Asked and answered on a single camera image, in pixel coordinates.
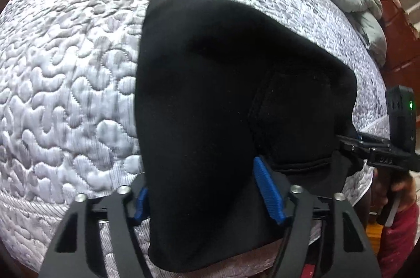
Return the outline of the person right hand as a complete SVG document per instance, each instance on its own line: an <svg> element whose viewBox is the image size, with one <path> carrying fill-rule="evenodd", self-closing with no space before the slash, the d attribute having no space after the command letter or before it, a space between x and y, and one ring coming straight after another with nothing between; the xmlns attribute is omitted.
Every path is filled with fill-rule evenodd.
<svg viewBox="0 0 420 278"><path fill-rule="evenodd" d="M391 183L391 171L389 169L374 169L371 189L372 208L376 210L381 210L388 203L388 190L400 194L398 213L405 211L416 203L416 182L411 174L404 174L400 181Z"/></svg>

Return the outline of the red sleeve right forearm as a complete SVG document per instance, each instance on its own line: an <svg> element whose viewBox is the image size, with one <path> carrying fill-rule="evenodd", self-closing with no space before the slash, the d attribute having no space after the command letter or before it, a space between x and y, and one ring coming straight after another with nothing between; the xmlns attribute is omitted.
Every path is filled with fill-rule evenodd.
<svg viewBox="0 0 420 278"><path fill-rule="evenodd" d="M377 254L382 277L419 277L419 241L414 243L418 218L414 196L409 207L395 214L392 225L382 229Z"/></svg>

